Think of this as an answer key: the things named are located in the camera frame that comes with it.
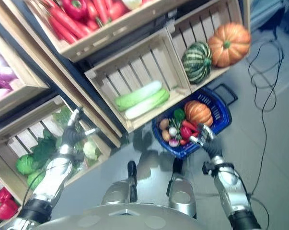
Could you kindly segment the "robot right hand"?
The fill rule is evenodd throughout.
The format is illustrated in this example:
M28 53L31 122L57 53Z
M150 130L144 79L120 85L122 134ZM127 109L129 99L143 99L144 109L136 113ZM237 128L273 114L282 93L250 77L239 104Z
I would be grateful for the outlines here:
M197 130L198 137L190 136L189 140L202 147L211 159L217 156L223 157L221 143L212 129L203 123L198 123Z

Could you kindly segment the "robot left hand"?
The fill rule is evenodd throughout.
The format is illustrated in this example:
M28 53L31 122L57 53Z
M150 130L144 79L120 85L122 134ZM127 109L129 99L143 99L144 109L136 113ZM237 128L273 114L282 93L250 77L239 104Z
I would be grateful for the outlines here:
M77 107L72 112L68 120L67 126L64 129L64 132L62 135L61 146L68 145L69 147L73 147L77 142L100 131L100 128L96 127L87 131L78 132L76 130L76 124L79 123L82 114L83 114L82 107Z

